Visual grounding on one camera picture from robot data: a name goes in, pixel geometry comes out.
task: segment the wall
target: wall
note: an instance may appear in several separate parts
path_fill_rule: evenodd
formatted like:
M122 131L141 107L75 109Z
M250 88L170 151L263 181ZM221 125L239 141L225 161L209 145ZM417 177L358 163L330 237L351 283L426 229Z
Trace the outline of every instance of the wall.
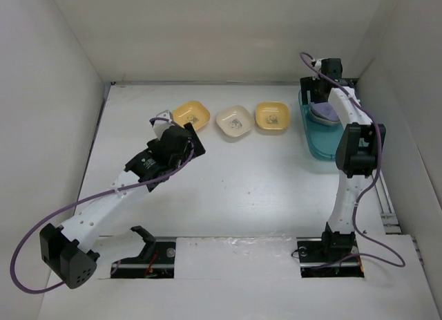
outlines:
M9 262L20 238L79 191L102 83L53 0L0 0L0 313L36 319L42 296L16 289ZM44 288L37 236L17 266Z
M373 58L396 0L55 0L103 80L298 80Z
M359 90L387 126L383 172L403 230L417 238L442 310L442 0L399 0Z

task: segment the red wire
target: red wire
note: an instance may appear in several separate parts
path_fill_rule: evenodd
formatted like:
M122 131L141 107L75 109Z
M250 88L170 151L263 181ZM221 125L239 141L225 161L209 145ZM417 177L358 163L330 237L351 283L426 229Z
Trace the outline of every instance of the red wire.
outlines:
M152 260L149 263L149 266L147 267L146 271L144 272L144 277L148 276L149 272L151 271L152 264L156 260L157 257L158 257L158 253L155 251L155 253L153 254Z

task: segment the bowl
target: bowl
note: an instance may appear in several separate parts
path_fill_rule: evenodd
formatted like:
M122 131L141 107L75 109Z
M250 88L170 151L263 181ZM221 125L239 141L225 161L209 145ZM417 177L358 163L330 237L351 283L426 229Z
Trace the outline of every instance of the bowl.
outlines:
M190 122L196 131L207 124L210 113L201 102L189 101L173 111L173 120L180 126Z
M216 115L216 123L229 137L239 137L255 124L253 116L243 106L232 106Z
M290 125L290 112L281 102L261 102L256 107L256 123L264 130L284 130Z

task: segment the white table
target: white table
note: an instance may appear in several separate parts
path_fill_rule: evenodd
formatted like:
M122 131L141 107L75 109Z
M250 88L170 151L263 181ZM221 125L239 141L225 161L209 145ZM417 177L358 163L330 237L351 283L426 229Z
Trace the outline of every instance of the white table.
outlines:
M92 278L77 290L46 294L40 319L439 319L409 236L386 236L375 191L363 199L362 230L406 259L398 269L364 261L365 279L301 279L290 258L293 236L320 236L338 186L333 162L307 148L298 86L112 86L80 198L108 188L124 164L154 138L150 117L197 100L211 112L198 135L207 152L179 174L122 209L106 234L141 225L154 236L183 236L175 279ZM239 140L222 134L217 112L284 102L291 124L280 135L256 127ZM197 238L203 236L243 237ZM244 237L265 236L258 239ZM384 250L359 241L362 252ZM52 275L50 283L57 280Z

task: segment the teal tray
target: teal tray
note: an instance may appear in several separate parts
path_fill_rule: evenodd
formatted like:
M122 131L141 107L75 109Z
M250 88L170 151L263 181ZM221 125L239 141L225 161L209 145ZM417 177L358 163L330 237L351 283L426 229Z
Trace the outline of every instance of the teal tray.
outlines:
M336 150L344 133L343 126L341 124L325 126L312 121L308 116L309 105L302 105L300 91L298 101L310 153L318 160L334 161Z

